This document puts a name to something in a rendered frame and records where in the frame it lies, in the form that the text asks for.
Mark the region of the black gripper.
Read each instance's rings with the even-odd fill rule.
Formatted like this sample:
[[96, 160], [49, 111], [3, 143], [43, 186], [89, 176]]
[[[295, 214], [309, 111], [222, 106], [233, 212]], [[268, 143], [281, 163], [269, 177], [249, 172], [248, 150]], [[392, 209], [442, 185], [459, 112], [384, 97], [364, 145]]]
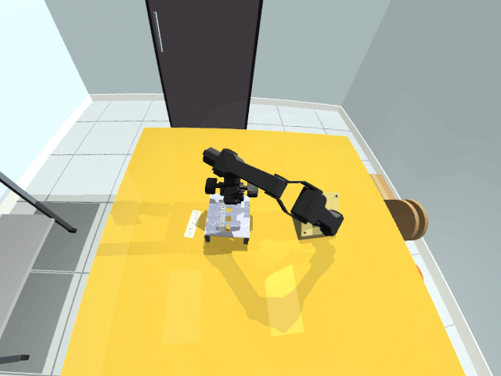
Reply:
[[220, 196], [224, 196], [224, 192], [223, 192], [223, 185], [224, 184], [229, 184], [229, 186], [235, 186], [235, 185], [240, 185], [240, 190], [242, 190], [242, 192], [246, 192], [247, 190], [247, 196], [248, 197], [257, 197], [258, 196], [258, 187], [250, 184], [250, 183], [247, 183], [247, 186], [245, 186], [243, 184], [243, 182], [241, 182], [241, 178], [239, 178], [238, 180], [235, 180], [235, 181], [232, 181], [232, 180], [228, 180], [227, 178], [224, 178], [224, 182], [218, 182], [218, 178], [211, 178], [211, 177], [207, 177], [206, 178], [206, 182], [205, 182], [205, 193], [206, 194], [212, 194], [214, 195], [216, 192], [216, 188], [219, 188], [220, 189]]

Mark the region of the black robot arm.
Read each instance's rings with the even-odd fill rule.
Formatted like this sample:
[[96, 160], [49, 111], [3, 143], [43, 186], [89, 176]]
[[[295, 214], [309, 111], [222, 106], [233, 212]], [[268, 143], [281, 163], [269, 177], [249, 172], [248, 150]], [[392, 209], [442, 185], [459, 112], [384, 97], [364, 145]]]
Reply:
[[[313, 186], [306, 181], [290, 181], [281, 175], [270, 174], [246, 164], [238, 153], [229, 149], [223, 148], [221, 151], [213, 147], [204, 150], [203, 161], [212, 167], [212, 173], [218, 177], [227, 178], [228, 180], [244, 181], [262, 189], [265, 194], [277, 200], [283, 212], [293, 219], [297, 219], [304, 224], [310, 222], [313, 226], [319, 226], [320, 231], [325, 236], [336, 236], [344, 220], [343, 215], [335, 210], [326, 208], [326, 196], [323, 191]], [[291, 215], [284, 203], [280, 199], [288, 183], [300, 183], [303, 186], [299, 193], [294, 206], [291, 209]], [[240, 190], [240, 185], [229, 186], [223, 185], [225, 204], [241, 204], [244, 201], [244, 192]]]

